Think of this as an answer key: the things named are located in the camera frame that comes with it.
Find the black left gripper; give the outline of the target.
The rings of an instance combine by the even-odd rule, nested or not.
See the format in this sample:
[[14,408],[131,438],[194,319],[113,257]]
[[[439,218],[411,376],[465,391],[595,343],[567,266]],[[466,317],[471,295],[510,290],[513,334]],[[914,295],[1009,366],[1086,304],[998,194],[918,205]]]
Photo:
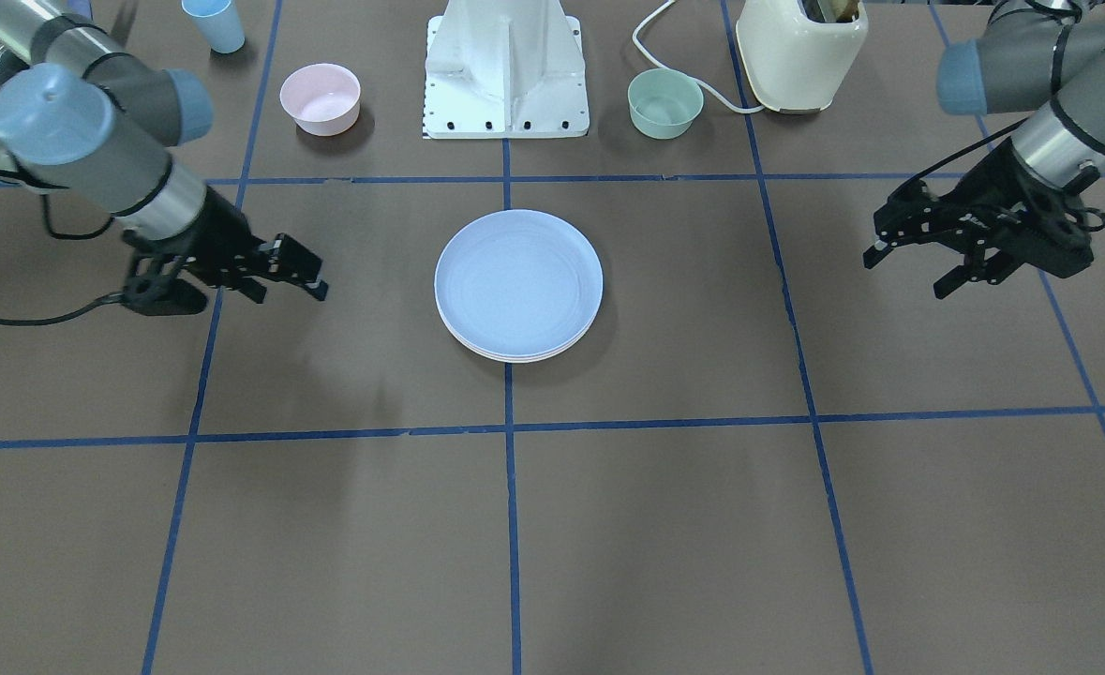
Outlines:
[[876,239],[863,252],[864,268],[896,247],[950,247],[961,263],[933,283],[934,296],[945,299],[967,283],[999,285],[1025,265],[1070,278],[1093,264],[1097,211],[1078,193],[1028,175],[1013,143],[997,146],[950,192],[936,196],[926,179],[947,164],[949,157],[890,193],[874,214]]

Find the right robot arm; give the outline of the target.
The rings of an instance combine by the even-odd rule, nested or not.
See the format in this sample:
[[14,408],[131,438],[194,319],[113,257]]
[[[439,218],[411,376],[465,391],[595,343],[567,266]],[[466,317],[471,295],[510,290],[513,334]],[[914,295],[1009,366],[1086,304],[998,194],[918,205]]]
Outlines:
[[48,198],[67,189],[107,211],[131,260],[119,304],[144,316],[204,312],[203,288],[263,302],[265,283],[324,300],[323,262],[294,238],[263,240],[248,218],[173,157],[214,120],[204,85],[150,68],[67,1],[0,1],[0,181]]

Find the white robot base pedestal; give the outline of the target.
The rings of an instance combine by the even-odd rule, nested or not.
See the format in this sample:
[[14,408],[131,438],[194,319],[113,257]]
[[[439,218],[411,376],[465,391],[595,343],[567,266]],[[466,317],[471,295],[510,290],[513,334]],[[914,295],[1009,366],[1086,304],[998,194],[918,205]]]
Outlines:
[[450,1],[427,22],[429,140],[590,131],[582,25],[560,1]]

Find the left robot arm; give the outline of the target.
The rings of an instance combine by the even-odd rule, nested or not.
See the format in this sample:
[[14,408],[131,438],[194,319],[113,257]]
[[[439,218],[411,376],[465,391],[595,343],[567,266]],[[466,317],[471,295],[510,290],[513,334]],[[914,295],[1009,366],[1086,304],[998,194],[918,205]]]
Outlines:
[[1002,1],[983,35],[950,44],[936,77],[941,110],[1023,113],[946,196],[913,175],[874,213],[874,268],[895,247],[938,244],[961,256],[933,284],[946,298],[968,282],[998,285],[1021,266],[1057,278],[1095,260],[1105,213],[1083,193],[1105,173],[1105,19],[1090,1]]

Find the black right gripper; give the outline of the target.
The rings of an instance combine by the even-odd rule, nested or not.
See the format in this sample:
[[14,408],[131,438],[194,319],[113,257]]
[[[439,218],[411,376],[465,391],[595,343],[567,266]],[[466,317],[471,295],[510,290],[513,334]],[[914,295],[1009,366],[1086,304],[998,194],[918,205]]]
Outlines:
[[131,247],[122,305],[143,316],[206,312],[208,295],[185,274],[257,305],[269,294],[257,275],[288,283],[317,302],[328,298],[323,261],[315,252],[285,233],[270,242],[253,234],[248,218],[217,192],[206,193],[200,213],[173,236],[152,240],[128,228],[122,239]]

